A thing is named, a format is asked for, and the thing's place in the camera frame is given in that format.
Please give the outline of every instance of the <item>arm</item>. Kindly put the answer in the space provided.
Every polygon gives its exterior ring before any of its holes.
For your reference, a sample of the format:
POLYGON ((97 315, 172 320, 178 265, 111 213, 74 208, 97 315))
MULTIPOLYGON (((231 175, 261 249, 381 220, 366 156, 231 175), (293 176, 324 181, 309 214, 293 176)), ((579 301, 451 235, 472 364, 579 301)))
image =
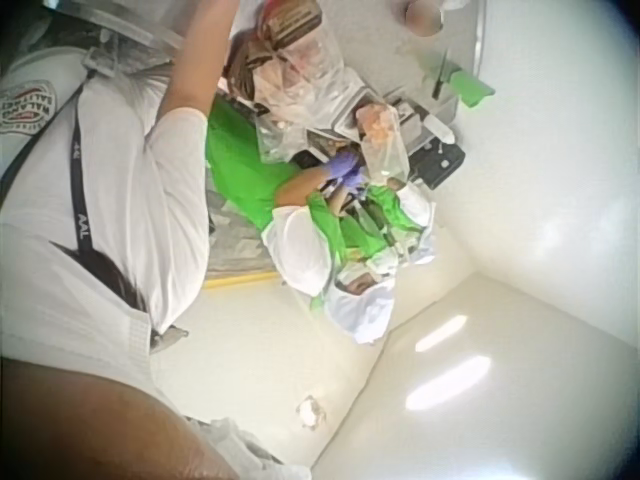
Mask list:
POLYGON ((344 205, 344 201, 347 199, 347 195, 349 195, 349 189, 344 185, 340 185, 329 197, 329 210, 336 217, 340 216, 340 210, 342 210, 342 206, 344 205))
POLYGON ((195 108, 209 115, 239 1, 200 2, 176 59, 158 118, 180 107, 195 108))
POLYGON ((314 167, 303 170, 276 192, 275 208, 298 206, 307 204, 307 198, 316 189, 329 180, 327 167, 314 167))

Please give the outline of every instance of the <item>black lanyard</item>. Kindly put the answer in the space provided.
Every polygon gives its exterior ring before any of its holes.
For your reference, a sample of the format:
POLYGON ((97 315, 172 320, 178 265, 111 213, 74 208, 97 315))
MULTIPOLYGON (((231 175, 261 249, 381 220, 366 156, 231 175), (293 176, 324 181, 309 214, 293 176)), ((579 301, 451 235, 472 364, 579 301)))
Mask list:
POLYGON ((82 134, 78 119, 78 105, 76 104, 76 118, 71 138, 71 151, 69 165, 71 169, 71 203, 73 204, 73 224, 76 229, 78 250, 82 252, 93 251, 93 239, 91 238, 91 225, 87 212, 87 201, 84 196, 84 175, 82 172, 82 134))
MULTIPOLYGON (((40 131, 29 139, 25 146, 20 150, 18 155, 13 159, 0 180, 0 209, 4 204, 4 200, 13 185, 20 169, 24 165, 29 154, 35 147, 36 143, 42 138, 45 131, 56 119, 58 114, 64 110, 73 100, 79 99, 80 94, 87 81, 95 75, 95 71, 90 71, 87 78, 69 97, 65 104, 51 117, 40 131)), ((73 206, 73 224, 76 231, 76 241, 78 243, 78 251, 69 250, 54 243, 56 247, 65 252, 82 267, 97 278, 102 284, 114 292, 118 297, 127 303, 131 308, 147 311, 146 302, 143 296, 136 289, 135 285, 122 273, 118 266, 107 255, 93 248, 93 239, 91 237, 91 225, 89 224, 89 213, 87 211, 87 202, 84 195, 84 175, 82 171, 82 133, 80 129, 80 121, 78 118, 78 105, 75 105, 75 120, 73 126, 73 135, 71 137, 71 148, 69 150, 69 171, 71 178, 71 203, 73 206)))

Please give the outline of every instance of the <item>blue glove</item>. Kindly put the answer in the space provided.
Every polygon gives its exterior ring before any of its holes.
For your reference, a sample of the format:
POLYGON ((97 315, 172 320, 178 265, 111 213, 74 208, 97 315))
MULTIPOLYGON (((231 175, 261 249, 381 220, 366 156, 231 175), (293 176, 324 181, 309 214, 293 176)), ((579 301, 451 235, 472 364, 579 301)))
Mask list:
POLYGON ((355 190, 364 183, 364 167, 356 167, 342 177, 342 184, 349 190, 355 190))
POLYGON ((329 180, 343 177, 353 167, 356 166, 358 161, 358 154, 350 151, 339 152, 335 157, 329 160, 326 164, 329 170, 329 180))

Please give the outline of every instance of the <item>small white object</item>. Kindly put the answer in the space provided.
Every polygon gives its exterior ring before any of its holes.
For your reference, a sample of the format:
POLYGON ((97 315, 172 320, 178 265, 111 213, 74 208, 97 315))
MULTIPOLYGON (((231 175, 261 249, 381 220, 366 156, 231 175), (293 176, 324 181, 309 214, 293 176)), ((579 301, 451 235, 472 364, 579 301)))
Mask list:
POLYGON ((326 413, 318 403, 318 401, 309 395, 304 401, 298 405, 296 409, 302 424, 311 430, 315 430, 324 421, 326 413))
POLYGON ((435 115, 427 115, 422 124, 443 143, 448 143, 449 145, 456 143, 456 136, 453 133, 453 130, 442 123, 442 121, 440 121, 440 119, 435 115))
POLYGON ((416 389, 407 397, 407 410, 427 410, 478 383, 489 371, 491 359, 477 356, 416 389))

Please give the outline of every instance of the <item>plastic bag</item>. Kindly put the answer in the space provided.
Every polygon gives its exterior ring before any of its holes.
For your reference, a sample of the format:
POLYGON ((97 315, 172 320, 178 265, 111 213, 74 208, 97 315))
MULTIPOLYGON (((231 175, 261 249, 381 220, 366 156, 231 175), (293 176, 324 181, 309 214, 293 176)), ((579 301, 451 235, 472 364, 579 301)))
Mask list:
POLYGON ((270 0, 258 37, 272 57, 253 69, 255 102, 277 117, 328 128, 328 105, 344 95, 348 79, 340 48, 315 0, 270 0))
POLYGON ((389 105, 373 103, 360 108, 356 118, 371 183, 386 185, 390 177, 406 181, 409 157, 400 134, 398 112, 389 105))
POLYGON ((264 163, 288 162, 296 153, 309 148, 305 127, 279 120, 272 114, 256 118, 256 132, 264 163))

